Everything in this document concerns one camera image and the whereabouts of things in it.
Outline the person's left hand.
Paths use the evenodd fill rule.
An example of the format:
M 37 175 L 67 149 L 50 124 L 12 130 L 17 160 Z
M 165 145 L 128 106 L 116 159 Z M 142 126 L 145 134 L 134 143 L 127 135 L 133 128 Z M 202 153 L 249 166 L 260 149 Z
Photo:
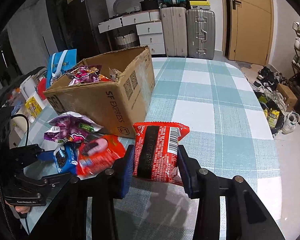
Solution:
M 5 203 L 14 208 L 16 212 L 21 213 L 21 214 L 27 214 L 28 212 L 30 212 L 31 207 L 30 206 L 13 206 L 11 204 L 9 204 L 7 201 L 5 201 Z

